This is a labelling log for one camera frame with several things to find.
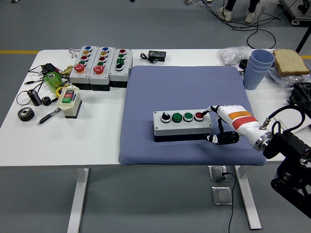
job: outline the gray floor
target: gray floor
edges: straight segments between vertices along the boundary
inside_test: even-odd
[[[0,0],[0,50],[79,49],[83,45],[215,49],[246,46],[251,34],[234,31],[206,9],[184,6],[182,0],[9,2]],[[217,11],[222,1],[213,4]],[[238,1],[233,19],[243,22],[247,6],[248,1]],[[283,10],[276,0],[262,0],[257,15],[277,16]],[[307,28],[291,26],[285,15],[280,18],[262,28],[276,37],[275,48],[295,50]],[[301,55],[311,55],[310,40]],[[259,32],[250,43],[268,48],[273,38]],[[0,124],[34,58],[32,54],[0,54]],[[310,219],[270,187],[276,168],[257,167],[250,176],[260,232],[309,232]],[[230,207],[212,204],[212,185],[206,166],[93,169],[80,231],[225,233]],[[0,187],[0,232],[66,232],[75,187],[70,169],[0,169]],[[250,232],[238,189],[235,197],[231,232]]]

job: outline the robotic arm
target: robotic arm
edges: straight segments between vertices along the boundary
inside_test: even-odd
[[[283,132],[280,122],[276,121],[272,126],[272,132],[267,129],[271,119],[285,109],[295,109],[301,113],[302,121],[295,127]],[[307,185],[311,186],[311,147],[291,133],[299,128],[305,120],[304,111],[295,105],[288,105],[276,110],[265,122],[260,123],[250,112],[240,105],[210,106],[202,115],[209,112],[217,114],[217,122],[220,133],[207,137],[209,142],[216,145],[237,143],[239,136],[248,139],[250,145],[263,151],[267,159],[281,153],[285,156],[284,161],[278,167],[276,178],[271,181],[272,188],[282,195],[286,200],[311,218],[311,194],[307,192]],[[227,123],[233,130],[224,132],[222,121]]]

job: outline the gear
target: gear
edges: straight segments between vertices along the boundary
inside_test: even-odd
[[[50,97],[48,96],[43,97],[41,101],[44,104],[44,106],[49,106],[52,103]]]
[[[29,121],[35,116],[35,113],[31,108],[25,107],[18,111],[17,116],[21,121]]]

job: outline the green roll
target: green roll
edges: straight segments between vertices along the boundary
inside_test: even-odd
[[[49,87],[50,91],[53,93],[55,93],[56,89],[63,84],[60,74],[55,71],[48,73],[46,76],[44,76],[43,79]]]

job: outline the table leg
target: table leg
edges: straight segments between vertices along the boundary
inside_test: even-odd
[[[251,192],[251,188],[248,183],[246,172],[250,168],[250,166],[234,166],[237,179],[239,182],[245,211],[248,219],[249,228],[251,230],[259,230],[261,229],[260,220],[258,217],[258,213],[256,210],[255,202],[253,199],[253,195]]]
[[[67,233],[78,233],[80,229],[80,220],[83,209],[84,195],[86,193],[88,168],[75,169],[73,171],[73,175],[77,180],[77,185],[73,197]]]

